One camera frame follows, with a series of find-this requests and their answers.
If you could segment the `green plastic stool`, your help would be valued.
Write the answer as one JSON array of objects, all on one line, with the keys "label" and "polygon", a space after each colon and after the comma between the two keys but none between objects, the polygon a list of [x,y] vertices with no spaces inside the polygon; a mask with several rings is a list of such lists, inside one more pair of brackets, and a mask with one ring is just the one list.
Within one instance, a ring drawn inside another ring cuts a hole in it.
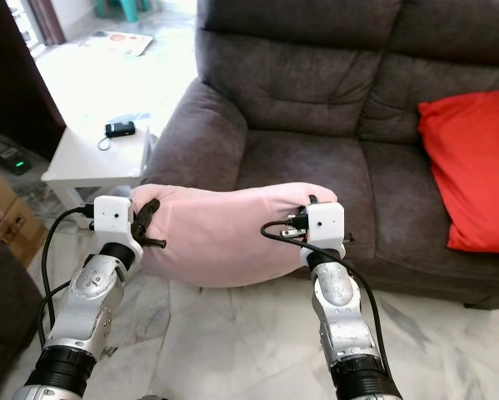
[{"label": "green plastic stool", "polygon": [[109,17],[112,12],[122,12],[129,23],[139,22],[140,14],[149,12],[151,0],[92,0],[94,14],[98,17]]}]

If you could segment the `white side table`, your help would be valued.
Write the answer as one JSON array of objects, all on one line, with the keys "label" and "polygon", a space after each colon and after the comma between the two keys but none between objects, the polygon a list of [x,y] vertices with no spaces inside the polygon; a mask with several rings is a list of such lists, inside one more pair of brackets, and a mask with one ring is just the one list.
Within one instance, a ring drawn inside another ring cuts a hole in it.
[{"label": "white side table", "polygon": [[151,142],[151,119],[135,122],[131,136],[105,138],[103,128],[67,128],[48,169],[41,175],[63,208],[82,206],[79,188],[136,186],[145,172]]}]

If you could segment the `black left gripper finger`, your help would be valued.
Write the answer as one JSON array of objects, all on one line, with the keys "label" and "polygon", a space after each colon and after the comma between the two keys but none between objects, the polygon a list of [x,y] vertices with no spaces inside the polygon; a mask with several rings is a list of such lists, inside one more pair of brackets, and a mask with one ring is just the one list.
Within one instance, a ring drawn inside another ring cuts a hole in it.
[{"label": "black left gripper finger", "polygon": [[146,237],[147,228],[152,222],[154,213],[159,209],[158,199],[150,199],[145,202],[138,211],[135,212],[132,218],[132,236],[135,238]]}]

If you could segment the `brown wooden door frame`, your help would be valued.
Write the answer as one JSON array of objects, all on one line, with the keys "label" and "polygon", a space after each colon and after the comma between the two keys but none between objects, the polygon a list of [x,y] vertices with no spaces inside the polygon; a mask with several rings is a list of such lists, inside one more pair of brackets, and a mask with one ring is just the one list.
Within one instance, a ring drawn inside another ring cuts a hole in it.
[{"label": "brown wooden door frame", "polygon": [[62,45],[67,42],[65,31],[55,11],[56,0],[24,0],[31,8],[33,20],[36,22],[41,38],[46,45]]}]

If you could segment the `brown cardboard box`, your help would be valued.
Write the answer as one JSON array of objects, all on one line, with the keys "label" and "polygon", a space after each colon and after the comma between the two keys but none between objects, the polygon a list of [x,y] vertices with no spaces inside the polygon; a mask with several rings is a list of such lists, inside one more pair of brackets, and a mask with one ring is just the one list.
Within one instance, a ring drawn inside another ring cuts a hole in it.
[{"label": "brown cardboard box", "polygon": [[25,268],[43,247],[48,228],[0,174],[0,241]]}]

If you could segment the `dark wooden partition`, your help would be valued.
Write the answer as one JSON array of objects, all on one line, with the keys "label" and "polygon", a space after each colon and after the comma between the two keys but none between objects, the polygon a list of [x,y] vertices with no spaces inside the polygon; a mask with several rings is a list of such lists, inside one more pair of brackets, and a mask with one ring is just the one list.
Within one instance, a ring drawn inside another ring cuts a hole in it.
[{"label": "dark wooden partition", "polygon": [[0,0],[0,134],[52,160],[67,125]]}]

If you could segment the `red pillow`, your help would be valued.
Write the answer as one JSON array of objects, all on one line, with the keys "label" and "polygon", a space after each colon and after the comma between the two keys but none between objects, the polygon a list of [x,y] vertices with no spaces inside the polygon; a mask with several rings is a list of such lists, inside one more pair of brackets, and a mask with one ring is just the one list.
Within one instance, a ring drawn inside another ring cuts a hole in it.
[{"label": "red pillow", "polygon": [[447,246],[499,254],[499,91],[421,102],[419,133],[447,216]]}]

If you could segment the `printed floor mat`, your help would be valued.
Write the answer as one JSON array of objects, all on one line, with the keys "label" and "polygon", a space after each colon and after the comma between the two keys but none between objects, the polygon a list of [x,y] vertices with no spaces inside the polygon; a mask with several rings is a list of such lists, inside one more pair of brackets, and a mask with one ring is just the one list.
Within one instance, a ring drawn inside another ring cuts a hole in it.
[{"label": "printed floor mat", "polygon": [[140,57],[153,41],[154,37],[145,34],[97,30],[83,39],[79,46],[118,56]]}]

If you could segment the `dark grey fabric sofa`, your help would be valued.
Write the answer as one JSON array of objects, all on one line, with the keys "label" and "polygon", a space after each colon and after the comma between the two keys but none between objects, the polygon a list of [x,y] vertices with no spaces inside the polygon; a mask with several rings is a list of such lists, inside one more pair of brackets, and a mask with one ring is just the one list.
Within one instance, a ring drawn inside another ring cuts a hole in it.
[{"label": "dark grey fabric sofa", "polygon": [[332,190],[375,289],[499,309],[499,254],[446,245],[421,103],[499,90],[499,0],[198,0],[198,76],[145,183]]}]

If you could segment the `pink pillow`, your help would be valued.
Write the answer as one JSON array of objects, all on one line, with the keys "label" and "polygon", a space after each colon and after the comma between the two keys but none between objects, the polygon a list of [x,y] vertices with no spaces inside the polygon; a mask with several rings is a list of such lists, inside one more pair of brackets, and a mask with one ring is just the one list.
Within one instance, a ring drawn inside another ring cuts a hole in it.
[{"label": "pink pillow", "polygon": [[291,216],[310,197],[332,203],[332,190],[306,182],[212,192],[169,184],[143,184],[131,191],[135,213],[150,201],[158,209],[147,238],[165,247],[145,247],[142,269],[201,288],[235,288],[271,281],[302,266],[299,248],[268,239],[261,225]]}]

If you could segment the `black charger with green light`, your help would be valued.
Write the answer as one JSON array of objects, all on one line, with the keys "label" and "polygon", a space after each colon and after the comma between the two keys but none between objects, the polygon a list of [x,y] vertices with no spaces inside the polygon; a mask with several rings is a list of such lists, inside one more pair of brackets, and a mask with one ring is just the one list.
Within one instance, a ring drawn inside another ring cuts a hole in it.
[{"label": "black charger with green light", "polygon": [[13,175],[23,175],[32,168],[25,153],[17,146],[0,140],[0,165]]}]

